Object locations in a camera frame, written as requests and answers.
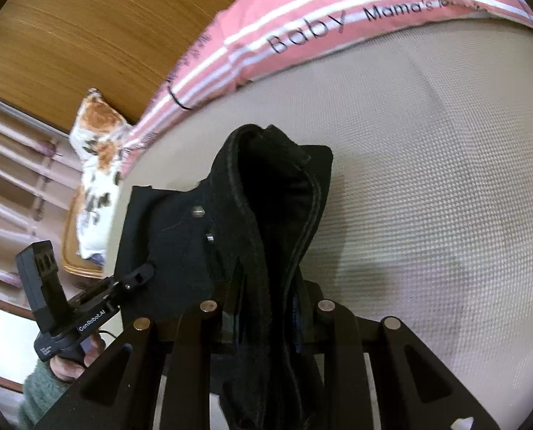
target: black fabric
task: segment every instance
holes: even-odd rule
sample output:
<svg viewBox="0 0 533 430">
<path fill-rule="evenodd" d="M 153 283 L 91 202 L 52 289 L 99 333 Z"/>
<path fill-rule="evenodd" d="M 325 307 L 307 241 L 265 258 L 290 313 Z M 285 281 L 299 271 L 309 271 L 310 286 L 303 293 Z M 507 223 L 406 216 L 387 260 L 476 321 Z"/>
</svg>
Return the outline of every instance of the black fabric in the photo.
<svg viewBox="0 0 533 430">
<path fill-rule="evenodd" d="M 211 391 L 220 389 L 232 430 L 315 421 L 322 384 L 313 358 L 292 347 L 291 286 L 322 217 L 331 165 L 328 147 L 298 146 L 274 126 L 247 125 L 227 138 L 197 188 L 131 195 L 115 277 L 146 260 L 155 276 L 122 307 L 124 324 L 179 316 L 208 298 L 216 281 L 243 271 L 239 350 L 211 364 Z"/>
</svg>

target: metal button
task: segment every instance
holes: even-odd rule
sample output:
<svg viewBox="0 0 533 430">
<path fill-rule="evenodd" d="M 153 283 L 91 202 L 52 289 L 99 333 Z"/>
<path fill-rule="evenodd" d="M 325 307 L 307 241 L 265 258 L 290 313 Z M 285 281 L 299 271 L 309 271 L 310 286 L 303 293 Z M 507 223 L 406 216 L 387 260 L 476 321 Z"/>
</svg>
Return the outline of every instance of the metal button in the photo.
<svg viewBox="0 0 533 430">
<path fill-rule="evenodd" d="M 203 216 L 205 216 L 205 209 L 200 205 L 195 205 L 191 210 L 191 215 L 195 218 L 203 218 Z"/>
<path fill-rule="evenodd" d="M 139 317 L 133 322 L 133 327 L 136 330 L 143 331 L 147 330 L 151 325 L 151 320 L 145 317 Z"/>
<path fill-rule="evenodd" d="M 214 300 L 204 300 L 200 307 L 203 312 L 214 312 L 217 310 L 217 303 Z"/>
<path fill-rule="evenodd" d="M 336 304 L 328 299 L 323 299 L 318 303 L 318 308 L 323 312 L 332 312 L 336 308 Z"/>
<path fill-rule="evenodd" d="M 396 317 L 387 317 L 384 320 L 384 326 L 389 330 L 397 330 L 402 326 L 402 323 Z"/>
</svg>

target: satin curtain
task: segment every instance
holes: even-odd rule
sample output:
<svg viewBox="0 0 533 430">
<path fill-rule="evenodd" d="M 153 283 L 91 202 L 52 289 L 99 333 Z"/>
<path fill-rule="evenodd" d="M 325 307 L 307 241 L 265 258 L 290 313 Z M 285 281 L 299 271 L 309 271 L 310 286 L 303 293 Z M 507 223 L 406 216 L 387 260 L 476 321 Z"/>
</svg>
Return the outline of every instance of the satin curtain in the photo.
<svg viewBox="0 0 533 430">
<path fill-rule="evenodd" d="M 27 307 L 15 255 L 41 239 L 50 239 L 59 254 L 80 178 L 80 161 L 66 137 L 0 111 L 1 300 Z"/>
</svg>

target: green sweater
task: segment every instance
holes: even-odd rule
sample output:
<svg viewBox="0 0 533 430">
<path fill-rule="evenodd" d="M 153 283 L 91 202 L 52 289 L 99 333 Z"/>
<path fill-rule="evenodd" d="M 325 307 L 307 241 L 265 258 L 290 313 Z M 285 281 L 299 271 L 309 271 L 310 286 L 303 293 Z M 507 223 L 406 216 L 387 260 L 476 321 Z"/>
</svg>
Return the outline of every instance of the green sweater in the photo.
<svg viewBox="0 0 533 430">
<path fill-rule="evenodd" d="M 60 381 L 47 363 L 40 362 L 24 382 L 24 402 L 19 408 L 18 430 L 34 428 L 36 422 L 69 388 L 69 383 Z"/>
</svg>

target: pink pillow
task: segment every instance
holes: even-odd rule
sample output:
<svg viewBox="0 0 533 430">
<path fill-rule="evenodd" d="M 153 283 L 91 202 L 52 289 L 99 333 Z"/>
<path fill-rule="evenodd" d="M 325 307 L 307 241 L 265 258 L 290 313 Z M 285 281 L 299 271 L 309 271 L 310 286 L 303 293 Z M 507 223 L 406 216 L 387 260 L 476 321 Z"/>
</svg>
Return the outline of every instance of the pink pillow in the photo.
<svg viewBox="0 0 533 430">
<path fill-rule="evenodd" d="M 524 0 L 237 0 L 181 57 L 124 143 L 122 173 L 189 111 L 248 81 L 392 31 L 459 18 L 533 28 Z"/>
</svg>

